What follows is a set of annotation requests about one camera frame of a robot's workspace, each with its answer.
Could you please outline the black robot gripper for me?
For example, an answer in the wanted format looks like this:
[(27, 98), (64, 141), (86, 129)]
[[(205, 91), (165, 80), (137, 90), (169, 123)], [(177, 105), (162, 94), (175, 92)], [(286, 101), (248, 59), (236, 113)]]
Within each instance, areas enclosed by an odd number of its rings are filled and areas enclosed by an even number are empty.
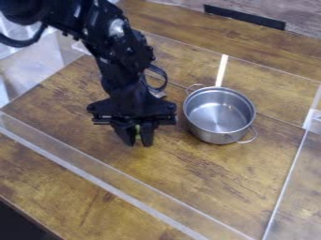
[(155, 96), (167, 87), (167, 73), (155, 65), (147, 66), (147, 70), (165, 78), (165, 83), (159, 87), (151, 87), (143, 71), (130, 73), (123, 66), (104, 63), (100, 59), (96, 60), (96, 64), (102, 86), (110, 97), (88, 105), (87, 111), (92, 114), (92, 122), (96, 125), (111, 125), (127, 146), (134, 146), (135, 125), (142, 124), (139, 130), (142, 143), (151, 147), (158, 126), (177, 123), (175, 104)]

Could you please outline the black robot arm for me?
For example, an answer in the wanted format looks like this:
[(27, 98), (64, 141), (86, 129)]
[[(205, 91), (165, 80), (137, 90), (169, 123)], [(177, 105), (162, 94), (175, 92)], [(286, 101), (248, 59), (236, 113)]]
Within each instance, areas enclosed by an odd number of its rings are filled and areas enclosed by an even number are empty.
[(167, 73), (151, 63), (153, 47), (122, 9), (108, 0), (0, 0), (0, 13), (12, 23), (51, 26), (83, 42), (110, 95), (87, 107), (92, 123), (110, 125), (127, 145), (141, 140), (151, 146), (154, 130), (177, 123), (177, 106), (155, 96), (166, 87), (147, 83), (147, 70)]

